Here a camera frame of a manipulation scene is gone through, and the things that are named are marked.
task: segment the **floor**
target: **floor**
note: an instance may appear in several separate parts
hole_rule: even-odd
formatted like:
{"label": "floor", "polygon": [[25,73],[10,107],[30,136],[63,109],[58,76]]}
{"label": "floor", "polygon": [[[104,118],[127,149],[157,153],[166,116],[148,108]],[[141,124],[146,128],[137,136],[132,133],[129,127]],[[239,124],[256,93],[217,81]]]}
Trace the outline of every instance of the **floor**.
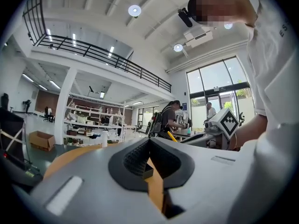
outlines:
{"label": "floor", "polygon": [[[24,157],[27,160],[31,160],[34,166],[40,169],[41,174],[44,175],[45,171],[47,170],[48,166],[53,162],[53,160],[64,154],[65,152],[68,152],[72,149],[76,149],[79,147],[76,146],[70,146],[70,145],[55,145],[54,148],[52,148],[49,152],[45,152],[36,148],[33,148],[29,144],[29,138],[28,135],[31,132],[34,132],[36,130],[54,134],[54,123],[50,123],[47,121],[43,121],[42,117],[38,117],[36,115],[28,115],[28,114],[17,114],[24,118],[25,120],[25,132],[26,132],[26,144],[23,145],[23,153]],[[144,133],[137,133],[136,138],[146,137]],[[134,139],[135,138],[135,132],[133,132],[132,129],[127,130],[126,135],[126,141]]]}

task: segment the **round ceiling lamp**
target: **round ceiling lamp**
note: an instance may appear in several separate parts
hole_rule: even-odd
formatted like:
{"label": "round ceiling lamp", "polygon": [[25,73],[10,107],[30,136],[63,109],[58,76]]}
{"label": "round ceiling lamp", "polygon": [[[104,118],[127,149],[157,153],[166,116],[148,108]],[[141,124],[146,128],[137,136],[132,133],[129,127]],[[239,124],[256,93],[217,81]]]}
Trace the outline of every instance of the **round ceiling lamp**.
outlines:
{"label": "round ceiling lamp", "polygon": [[129,7],[128,12],[132,17],[138,17],[141,13],[141,8],[138,5],[132,5]]}
{"label": "round ceiling lamp", "polygon": [[176,52],[180,52],[183,50],[183,46],[181,44],[176,44],[176,45],[174,45],[173,49]]}
{"label": "round ceiling lamp", "polygon": [[226,29],[231,29],[233,27],[233,24],[232,23],[229,23],[229,24],[224,24],[224,27]]}

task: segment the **white column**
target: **white column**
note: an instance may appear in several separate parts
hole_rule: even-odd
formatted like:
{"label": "white column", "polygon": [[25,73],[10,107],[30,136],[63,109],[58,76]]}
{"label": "white column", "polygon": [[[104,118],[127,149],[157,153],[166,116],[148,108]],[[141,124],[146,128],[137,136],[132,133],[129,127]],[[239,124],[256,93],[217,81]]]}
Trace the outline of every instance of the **white column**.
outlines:
{"label": "white column", "polygon": [[73,85],[76,74],[77,69],[70,68],[61,87],[55,114],[54,136],[56,144],[64,143],[64,113],[67,105],[67,99],[69,97],[71,86]]}

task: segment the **window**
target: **window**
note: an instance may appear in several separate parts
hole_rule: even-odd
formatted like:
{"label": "window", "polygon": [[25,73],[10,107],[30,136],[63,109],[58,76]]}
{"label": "window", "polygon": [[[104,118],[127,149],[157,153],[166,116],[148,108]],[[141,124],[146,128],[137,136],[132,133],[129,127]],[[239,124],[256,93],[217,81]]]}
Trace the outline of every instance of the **window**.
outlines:
{"label": "window", "polygon": [[239,60],[236,57],[225,60],[224,63],[228,68],[229,74],[232,77],[234,84],[247,81],[241,64],[239,63]]}
{"label": "window", "polygon": [[200,69],[200,73],[205,90],[213,89],[216,86],[223,87],[232,84],[224,62],[203,67]]}
{"label": "window", "polygon": [[149,121],[156,112],[159,112],[158,107],[143,108],[138,110],[138,127],[142,125],[143,129],[146,129]]}
{"label": "window", "polygon": [[205,97],[191,99],[192,130],[204,131],[206,120],[206,99]]}
{"label": "window", "polygon": [[250,88],[237,90],[235,92],[238,99],[239,114],[243,113],[243,115],[245,116],[245,121],[243,124],[246,124],[255,116]]}
{"label": "window", "polygon": [[200,78],[199,70],[187,73],[190,94],[201,92],[204,90]]}

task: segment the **white shirt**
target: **white shirt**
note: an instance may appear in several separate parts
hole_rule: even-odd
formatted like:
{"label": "white shirt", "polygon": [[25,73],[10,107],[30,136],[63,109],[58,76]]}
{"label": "white shirt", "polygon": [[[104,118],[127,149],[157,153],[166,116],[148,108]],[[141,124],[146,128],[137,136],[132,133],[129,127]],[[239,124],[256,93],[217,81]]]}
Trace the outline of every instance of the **white shirt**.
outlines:
{"label": "white shirt", "polygon": [[298,41],[290,23],[274,0],[249,0],[257,14],[248,27],[250,80],[255,111],[267,116],[267,130],[299,122]]}
{"label": "white shirt", "polygon": [[209,109],[209,112],[207,114],[207,118],[210,119],[211,117],[213,117],[216,114],[217,114],[216,110],[213,107],[211,107],[211,109]]}

